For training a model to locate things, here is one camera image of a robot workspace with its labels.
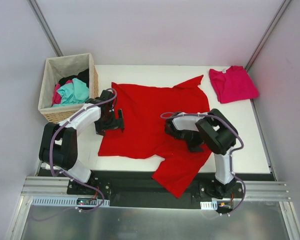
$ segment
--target clothing pile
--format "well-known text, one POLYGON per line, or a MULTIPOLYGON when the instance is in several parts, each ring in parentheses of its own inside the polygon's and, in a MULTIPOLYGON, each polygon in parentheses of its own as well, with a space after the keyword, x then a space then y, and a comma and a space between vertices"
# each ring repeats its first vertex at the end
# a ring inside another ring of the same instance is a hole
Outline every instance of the clothing pile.
POLYGON ((83 104, 89 98, 89 68, 78 75, 63 77, 55 85, 52 107, 83 104))

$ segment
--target folded pink t-shirt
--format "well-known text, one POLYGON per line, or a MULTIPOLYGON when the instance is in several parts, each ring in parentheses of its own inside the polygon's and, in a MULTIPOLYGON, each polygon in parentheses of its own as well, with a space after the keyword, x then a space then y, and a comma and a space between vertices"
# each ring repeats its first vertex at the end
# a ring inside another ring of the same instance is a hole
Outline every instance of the folded pink t-shirt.
POLYGON ((231 66, 226 72, 210 69, 209 77, 218 101, 222 104, 259 96, 258 89, 243 66, 231 66))

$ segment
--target laundry basket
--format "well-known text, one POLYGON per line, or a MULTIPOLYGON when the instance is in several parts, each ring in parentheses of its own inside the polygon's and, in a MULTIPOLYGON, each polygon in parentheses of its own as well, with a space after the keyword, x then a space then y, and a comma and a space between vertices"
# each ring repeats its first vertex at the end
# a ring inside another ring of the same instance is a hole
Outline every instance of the laundry basket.
POLYGON ((81 103, 52 107, 52 100, 55 86, 60 79, 71 75, 78 75, 78 73, 88 68, 89 97, 96 98, 98 96, 98 74, 91 53, 46 59, 38 110, 49 122, 58 123, 65 120, 83 106, 83 103, 81 103))

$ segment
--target white table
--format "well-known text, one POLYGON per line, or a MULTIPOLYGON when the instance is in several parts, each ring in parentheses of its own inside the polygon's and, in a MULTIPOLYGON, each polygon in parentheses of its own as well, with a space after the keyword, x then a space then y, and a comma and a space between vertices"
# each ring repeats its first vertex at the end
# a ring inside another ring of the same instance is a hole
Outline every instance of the white table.
MULTIPOLYGON (((245 144, 244 149, 233 154, 233 169, 236 173, 268 174, 270 172, 264 148, 259 135, 250 100, 221 104, 212 88, 209 69, 218 71, 226 66, 155 66, 155 65, 96 65, 99 93, 118 84, 173 87, 191 78, 204 75, 200 88, 207 95, 210 108, 219 109, 238 130, 245 144)), ((102 136, 96 135, 91 124, 78 137, 78 158, 91 170, 144 171, 154 172, 163 158, 152 156, 148 159, 132 159, 121 156, 98 156, 102 136)), ((211 154, 200 173, 215 172, 215 159, 211 154)))

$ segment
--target black mount plate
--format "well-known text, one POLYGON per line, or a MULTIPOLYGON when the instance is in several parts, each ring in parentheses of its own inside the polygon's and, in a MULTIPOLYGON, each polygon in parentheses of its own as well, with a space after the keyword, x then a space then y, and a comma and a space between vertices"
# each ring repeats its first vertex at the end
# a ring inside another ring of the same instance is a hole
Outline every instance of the black mount plate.
MULTIPOLYGON (((111 194, 111 181, 109 179, 100 179, 96 178, 96 187, 99 187, 99 190, 103 193, 104 199, 109 200, 111 194)), ((95 195, 96 191, 89 188, 82 186, 81 184, 69 180, 68 187, 66 190, 66 194, 68 195, 95 195)))
MULTIPOLYGON (((199 182, 199 192, 200 198, 203 199, 202 202, 210 202, 211 197, 205 193, 205 189, 207 189, 208 185, 213 184, 214 180, 205 180, 199 182)), ((235 199, 241 199, 244 196, 243 187, 240 182, 236 182, 235 185, 232 187, 231 191, 224 197, 224 199, 231 199, 231 193, 234 194, 235 199)))

